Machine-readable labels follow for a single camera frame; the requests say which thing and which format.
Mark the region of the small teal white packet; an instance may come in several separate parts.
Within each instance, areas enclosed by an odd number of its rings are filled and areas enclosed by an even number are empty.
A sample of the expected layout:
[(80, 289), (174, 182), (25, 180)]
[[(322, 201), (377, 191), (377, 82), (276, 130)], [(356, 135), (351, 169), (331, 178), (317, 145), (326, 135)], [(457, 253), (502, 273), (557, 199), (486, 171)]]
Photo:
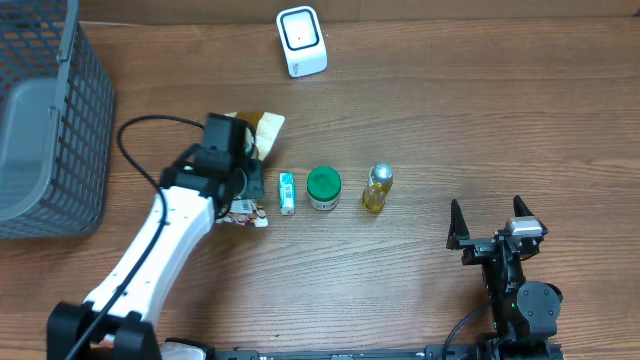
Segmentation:
[(296, 208), (295, 180), (291, 172), (279, 174), (280, 212), (282, 215), (293, 215)]

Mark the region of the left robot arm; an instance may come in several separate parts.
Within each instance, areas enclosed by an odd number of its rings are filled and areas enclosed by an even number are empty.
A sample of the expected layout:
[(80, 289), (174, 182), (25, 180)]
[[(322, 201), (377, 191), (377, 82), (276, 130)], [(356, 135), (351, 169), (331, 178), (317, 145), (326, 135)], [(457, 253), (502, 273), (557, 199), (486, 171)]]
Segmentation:
[(253, 124), (211, 113), (190, 145), (151, 184), (152, 209), (104, 281), (80, 305), (61, 302), (46, 327), (50, 359), (212, 359), (212, 347), (168, 339), (156, 325), (186, 260), (236, 199), (264, 195)]

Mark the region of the brown snack packet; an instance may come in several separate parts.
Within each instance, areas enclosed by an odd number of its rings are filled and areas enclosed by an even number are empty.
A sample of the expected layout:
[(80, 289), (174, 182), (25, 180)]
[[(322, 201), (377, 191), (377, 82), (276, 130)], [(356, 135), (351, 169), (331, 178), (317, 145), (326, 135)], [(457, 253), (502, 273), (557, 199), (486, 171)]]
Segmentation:
[[(252, 157), (265, 161), (271, 152), (285, 117), (270, 112), (230, 112), (226, 116), (244, 120), (254, 127), (256, 133), (256, 149)], [(236, 198), (231, 203), (231, 210), (217, 224), (233, 224), (264, 228), (268, 226), (268, 218), (258, 199)]]

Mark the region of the yellow liquid bottle silver cap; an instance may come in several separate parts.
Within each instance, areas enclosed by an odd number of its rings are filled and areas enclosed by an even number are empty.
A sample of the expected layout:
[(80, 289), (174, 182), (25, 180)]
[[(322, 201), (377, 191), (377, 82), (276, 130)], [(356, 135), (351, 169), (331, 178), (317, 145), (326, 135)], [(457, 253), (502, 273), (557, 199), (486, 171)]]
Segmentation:
[(362, 194), (363, 208), (371, 213), (380, 213), (392, 185), (393, 170), (388, 163), (378, 163), (372, 166)]

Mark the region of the green lid white jar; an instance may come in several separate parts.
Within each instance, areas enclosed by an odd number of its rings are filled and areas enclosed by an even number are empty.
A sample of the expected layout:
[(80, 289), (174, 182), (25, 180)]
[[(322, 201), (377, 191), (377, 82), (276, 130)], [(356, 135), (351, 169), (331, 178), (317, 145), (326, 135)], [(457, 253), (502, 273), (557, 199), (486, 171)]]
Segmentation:
[(309, 203), (316, 210), (330, 211), (334, 209), (340, 201), (341, 191), (341, 177), (332, 167), (316, 167), (307, 177)]

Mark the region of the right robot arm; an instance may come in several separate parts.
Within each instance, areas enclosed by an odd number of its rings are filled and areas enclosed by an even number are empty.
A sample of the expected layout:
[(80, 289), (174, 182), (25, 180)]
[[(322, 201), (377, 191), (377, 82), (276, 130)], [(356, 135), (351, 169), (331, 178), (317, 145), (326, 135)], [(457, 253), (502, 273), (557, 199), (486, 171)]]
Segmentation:
[[(461, 250), (461, 263), (482, 267), (488, 303), (460, 320), (447, 336), (443, 359), (562, 359), (561, 347), (549, 339), (557, 333), (563, 294), (553, 284), (526, 279), (522, 263), (539, 253), (547, 227), (520, 196), (513, 198), (514, 216), (490, 238), (473, 239), (461, 207), (451, 202), (446, 248)], [(470, 320), (489, 310), (492, 333), (476, 343), (452, 350), (451, 342)]]

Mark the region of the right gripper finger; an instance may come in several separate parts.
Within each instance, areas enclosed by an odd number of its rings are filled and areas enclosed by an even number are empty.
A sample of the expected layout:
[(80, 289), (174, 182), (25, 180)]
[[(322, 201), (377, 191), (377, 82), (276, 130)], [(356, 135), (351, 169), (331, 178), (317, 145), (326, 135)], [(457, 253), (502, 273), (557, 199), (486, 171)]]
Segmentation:
[(449, 250), (460, 250), (467, 247), (470, 241), (469, 231), (464, 220), (461, 207), (456, 199), (451, 201), (451, 220), (446, 242)]
[[(526, 217), (526, 216), (536, 217), (533, 214), (533, 212), (531, 212), (531, 210), (526, 206), (526, 204), (524, 203), (524, 201), (519, 195), (516, 195), (513, 198), (513, 207), (514, 207), (514, 214), (516, 217)], [(547, 227), (537, 217), (536, 219), (538, 220), (542, 228), (542, 231), (541, 231), (542, 235), (547, 235), (548, 234)]]

